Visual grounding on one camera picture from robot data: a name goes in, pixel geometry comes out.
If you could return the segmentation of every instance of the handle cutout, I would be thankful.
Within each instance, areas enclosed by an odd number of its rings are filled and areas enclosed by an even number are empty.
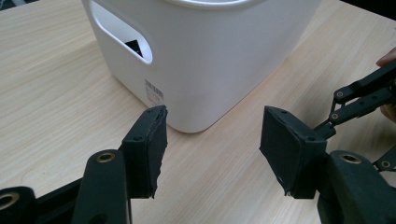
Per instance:
[[[92,16],[97,25],[109,36],[128,49],[134,56],[146,64],[152,62],[149,43],[132,26],[94,1],[91,1]]]

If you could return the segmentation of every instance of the white box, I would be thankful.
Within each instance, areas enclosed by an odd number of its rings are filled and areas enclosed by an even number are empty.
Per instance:
[[[196,133],[284,61],[320,0],[82,3],[111,73],[145,105],[165,104],[171,127]]]

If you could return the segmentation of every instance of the hand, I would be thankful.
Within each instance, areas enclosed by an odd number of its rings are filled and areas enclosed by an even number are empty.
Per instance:
[[[386,65],[387,63],[392,62],[393,60],[396,60],[396,48],[392,49],[388,54],[386,54],[384,57],[380,58],[378,62],[376,62],[376,65],[382,67]],[[393,122],[396,123],[396,107],[393,105],[383,105],[381,106],[381,112],[385,117],[388,119],[392,120]]]

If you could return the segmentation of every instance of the label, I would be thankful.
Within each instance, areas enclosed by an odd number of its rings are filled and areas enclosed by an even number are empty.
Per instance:
[[[146,94],[152,106],[163,105],[163,92],[145,79]]]

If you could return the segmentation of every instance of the screw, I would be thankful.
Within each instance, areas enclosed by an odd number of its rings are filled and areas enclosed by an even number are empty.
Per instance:
[[[17,192],[10,192],[0,195],[0,210],[4,210],[13,205],[20,199],[20,194]]]
[[[116,158],[116,155],[114,153],[105,152],[105,153],[99,155],[98,157],[96,157],[96,161],[98,161],[98,162],[108,162],[108,161],[114,160],[114,158]]]
[[[349,163],[353,163],[353,164],[359,164],[361,163],[361,159],[358,157],[355,157],[354,155],[351,154],[343,154],[340,156],[340,158],[343,161],[349,162]]]
[[[338,115],[337,114],[332,114],[332,119],[338,119]]]
[[[338,91],[335,95],[336,95],[337,97],[342,97],[342,96],[344,95],[344,93],[341,92],[341,91]]]
[[[390,162],[388,162],[388,161],[382,161],[382,162],[381,162],[381,165],[382,165],[383,167],[385,167],[385,168],[389,168],[389,167],[390,167]]]

